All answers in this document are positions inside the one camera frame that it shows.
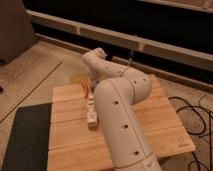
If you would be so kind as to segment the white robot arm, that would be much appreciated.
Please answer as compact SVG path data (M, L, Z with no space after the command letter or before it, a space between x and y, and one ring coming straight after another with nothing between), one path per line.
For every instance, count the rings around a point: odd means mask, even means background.
M162 171L133 105L151 93L147 74L106 60L102 48L82 55L91 73L98 119L115 171Z

